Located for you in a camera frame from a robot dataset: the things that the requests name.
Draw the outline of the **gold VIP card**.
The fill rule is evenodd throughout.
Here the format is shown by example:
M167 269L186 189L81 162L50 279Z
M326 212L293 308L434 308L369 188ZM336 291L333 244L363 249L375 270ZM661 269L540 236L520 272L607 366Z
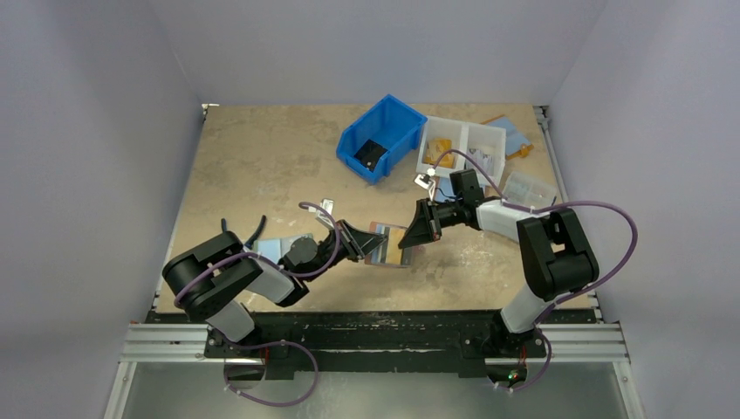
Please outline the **gold VIP card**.
M409 267L412 264L413 250L400 247L406 229L399 226L387 226L385 232L387 233L387 246L384 250L383 262L396 267Z

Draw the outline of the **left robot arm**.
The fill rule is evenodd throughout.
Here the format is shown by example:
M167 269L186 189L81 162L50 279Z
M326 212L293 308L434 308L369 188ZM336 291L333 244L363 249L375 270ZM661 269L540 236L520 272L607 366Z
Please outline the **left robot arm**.
M237 235L227 230L171 259L161 275L189 320L206 322L237 356L248 357L259 349L261 330L237 301L241 292L292 306L308 294L308 282L343 260L360 261L386 242L380 233L339 220L323 240L292 237L280 258L272 260L247 252Z

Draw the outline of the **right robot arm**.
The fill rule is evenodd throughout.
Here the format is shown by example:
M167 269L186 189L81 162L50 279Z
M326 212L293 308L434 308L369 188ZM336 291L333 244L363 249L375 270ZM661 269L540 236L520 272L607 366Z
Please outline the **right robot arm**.
M598 262L573 210L535 214L510 208L504 200L484 194L472 169L456 171L449 179L453 198L443 203L418 200L398 247L431 244L442 238L444 228L458 224L516 242L525 285L501 309L490 331L492 348L502 355L513 354L555 298L580 291L598 278Z

